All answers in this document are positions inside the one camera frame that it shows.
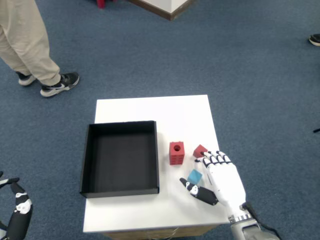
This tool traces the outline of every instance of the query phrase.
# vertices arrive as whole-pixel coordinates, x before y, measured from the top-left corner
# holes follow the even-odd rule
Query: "small blue block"
[[[187,181],[192,184],[198,184],[200,179],[202,177],[202,174],[198,172],[197,170],[193,169],[190,175],[188,176]]]

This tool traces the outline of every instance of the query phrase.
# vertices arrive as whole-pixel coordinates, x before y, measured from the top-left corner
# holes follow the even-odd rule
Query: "black box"
[[[156,122],[90,124],[80,193],[86,198],[158,194]]]

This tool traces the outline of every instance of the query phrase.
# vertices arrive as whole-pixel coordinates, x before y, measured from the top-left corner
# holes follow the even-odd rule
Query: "red object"
[[[170,142],[169,158],[170,165],[180,165],[184,162],[185,147],[183,141]]]
[[[201,154],[201,152],[208,152],[208,150],[202,146],[201,144],[194,150],[193,152],[193,156],[195,156],[196,158],[201,158],[203,157],[203,155]]]
[[[105,7],[105,0],[96,0],[96,4],[98,4],[100,9],[103,9]]]

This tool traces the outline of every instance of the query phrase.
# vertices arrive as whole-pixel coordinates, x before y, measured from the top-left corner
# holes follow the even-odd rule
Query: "beige pants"
[[[16,72],[32,74],[44,85],[60,81],[49,56],[46,27],[35,0],[0,0],[0,57]]]

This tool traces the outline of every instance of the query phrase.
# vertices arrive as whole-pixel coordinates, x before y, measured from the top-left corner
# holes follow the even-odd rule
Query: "cable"
[[[148,232],[147,232],[147,237],[148,237],[149,240],[164,240],[164,239],[171,240],[174,237],[174,235],[176,234],[178,229],[179,229],[179,227],[177,227],[175,230],[173,230],[172,231],[173,233],[170,236],[167,236],[167,237],[164,237],[164,238],[152,238],[152,237],[149,236]]]
[[[246,210],[248,210],[248,212],[251,214],[251,216],[262,226],[264,227],[265,229],[271,231],[271,232],[274,232],[275,235],[280,239],[282,240],[282,238],[280,237],[278,231],[272,227],[269,227],[268,225],[262,223],[259,219],[258,219],[258,216],[255,212],[255,210],[253,209],[253,207],[251,206],[250,202],[246,201],[244,204],[242,204],[242,207]]]

